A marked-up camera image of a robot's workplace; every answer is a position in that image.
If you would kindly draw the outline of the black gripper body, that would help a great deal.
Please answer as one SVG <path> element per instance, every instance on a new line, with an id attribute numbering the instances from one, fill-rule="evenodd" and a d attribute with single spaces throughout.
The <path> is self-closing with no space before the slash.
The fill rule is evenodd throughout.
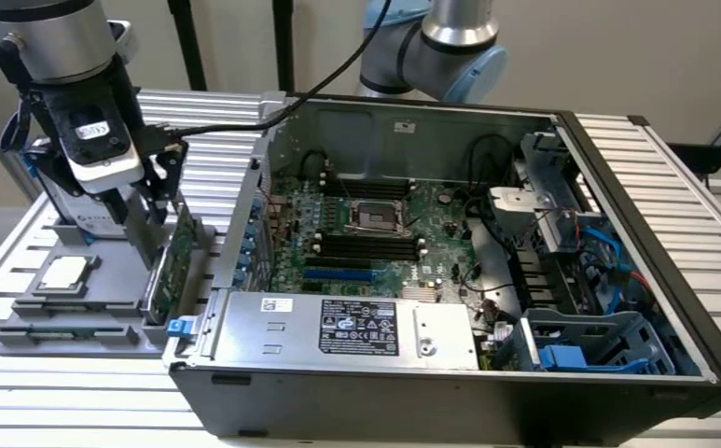
<path id="1" fill-rule="evenodd" d="M 26 151 L 62 151 L 85 195 L 102 197 L 142 179 L 135 139 L 169 135 L 143 121 L 138 90 L 121 58 L 71 83 L 31 80 L 26 96 L 49 138 Z"/>

